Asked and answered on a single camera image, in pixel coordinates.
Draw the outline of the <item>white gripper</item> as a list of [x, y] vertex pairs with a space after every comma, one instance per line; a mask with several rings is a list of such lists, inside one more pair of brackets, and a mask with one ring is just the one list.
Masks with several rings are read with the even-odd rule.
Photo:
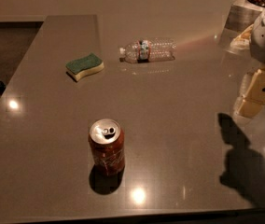
[[[249, 49], [253, 58], [265, 63], [265, 9], [231, 42], [234, 49]], [[251, 119], [265, 106], [265, 66], [244, 75], [234, 105], [237, 115]]]

